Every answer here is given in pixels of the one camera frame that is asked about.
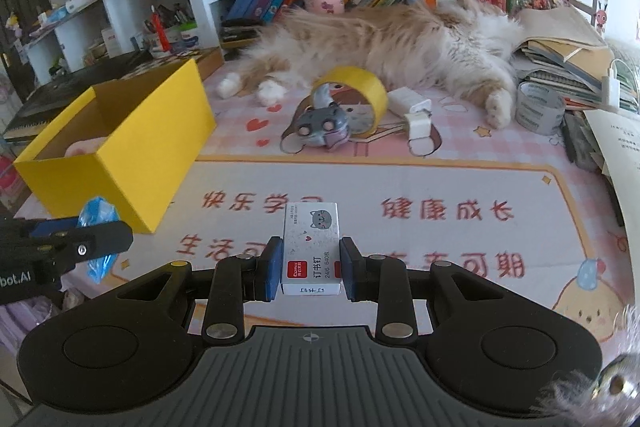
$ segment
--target screw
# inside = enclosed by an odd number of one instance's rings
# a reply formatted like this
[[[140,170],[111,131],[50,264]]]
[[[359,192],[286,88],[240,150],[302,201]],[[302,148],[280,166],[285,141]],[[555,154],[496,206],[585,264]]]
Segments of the screw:
[[[407,339],[414,334],[414,328],[404,322],[391,322],[382,326],[382,333],[390,339]]]
[[[207,336],[212,339],[219,339],[221,341],[231,339],[238,333],[238,328],[233,324],[220,323],[212,324],[207,328]]]

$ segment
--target toy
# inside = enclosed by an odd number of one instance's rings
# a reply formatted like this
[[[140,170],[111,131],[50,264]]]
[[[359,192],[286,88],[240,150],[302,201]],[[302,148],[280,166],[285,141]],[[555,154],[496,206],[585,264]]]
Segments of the toy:
[[[373,118],[367,128],[349,128],[345,111],[330,95],[333,84],[352,87],[361,93],[373,108]],[[294,129],[302,143],[311,147],[327,147],[329,150],[347,142],[353,133],[356,137],[373,134],[386,113],[386,90],[373,73],[352,66],[340,66],[329,71],[314,84],[311,90],[312,107],[307,107],[294,123]]]
[[[347,142],[351,135],[345,111],[333,101],[326,107],[317,106],[314,100],[314,107],[308,108],[296,122],[296,132],[302,142],[329,150]]]
[[[14,32],[14,36],[16,39],[19,39],[22,36],[22,28],[20,28],[20,23],[18,22],[18,16],[15,12],[11,12],[9,18],[6,20],[5,28]]]

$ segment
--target cat paw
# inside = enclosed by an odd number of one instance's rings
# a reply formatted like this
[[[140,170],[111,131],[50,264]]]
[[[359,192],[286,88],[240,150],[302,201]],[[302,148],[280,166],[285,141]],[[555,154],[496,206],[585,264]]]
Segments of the cat paw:
[[[513,99],[506,89],[492,92],[486,99],[486,121],[494,129],[502,129],[511,122]]]
[[[286,94],[287,89],[273,80],[265,80],[258,86],[258,92],[256,96],[258,101],[264,107],[270,107],[278,102],[281,102]]]
[[[216,94],[223,100],[226,100],[227,98],[231,98],[233,95],[238,94],[241,89],[242,82],[240,75],[235,71],[232,71],[227,73],[226,77],[220,80],[216,86]]]

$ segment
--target figurine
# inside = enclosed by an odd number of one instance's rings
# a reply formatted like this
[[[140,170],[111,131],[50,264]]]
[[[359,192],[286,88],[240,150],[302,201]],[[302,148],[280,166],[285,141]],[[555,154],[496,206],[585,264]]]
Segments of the figurine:
[[[296,121],[302,143],[331,150],[349,140],[347,114],[335,102],[328,107],[309,107]]]
[[[22,36],[22,28],[20,28],[18,16],[15,12],[11,12],[11,15],[9,15],[9,18],[6,20],[4,27],[8,30],[12,30],[16,39],[19,39]]]

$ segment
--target open book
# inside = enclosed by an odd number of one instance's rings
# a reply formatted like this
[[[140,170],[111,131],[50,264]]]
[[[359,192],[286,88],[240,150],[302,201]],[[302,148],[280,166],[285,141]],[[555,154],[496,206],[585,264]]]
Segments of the open book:
[[[640,118],[601,109],[584,112],[604,156],[625,220],[636,306],[640,303]]]

